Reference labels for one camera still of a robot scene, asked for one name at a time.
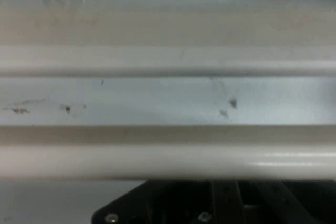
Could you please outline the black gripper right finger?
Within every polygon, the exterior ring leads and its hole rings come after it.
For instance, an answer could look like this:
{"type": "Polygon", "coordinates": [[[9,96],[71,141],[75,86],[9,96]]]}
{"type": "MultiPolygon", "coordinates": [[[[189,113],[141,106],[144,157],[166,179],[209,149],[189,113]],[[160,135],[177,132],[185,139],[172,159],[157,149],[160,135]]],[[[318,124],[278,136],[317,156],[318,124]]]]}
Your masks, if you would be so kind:
{"type": "Polygon", "coordinates": [[[335,223],[335,180],[238,185],[245,223],[335,223]]]}

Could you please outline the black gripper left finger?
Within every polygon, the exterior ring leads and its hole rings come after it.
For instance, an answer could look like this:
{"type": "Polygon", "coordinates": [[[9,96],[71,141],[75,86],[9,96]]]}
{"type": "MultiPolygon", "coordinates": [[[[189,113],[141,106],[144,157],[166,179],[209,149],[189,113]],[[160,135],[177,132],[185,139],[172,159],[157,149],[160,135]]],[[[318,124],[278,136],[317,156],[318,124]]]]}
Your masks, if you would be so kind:
{"type": "Polygon", "coordinates": [[[91,217],[92,223],[215,223],[209,182],[150,180],[91,217]]]}

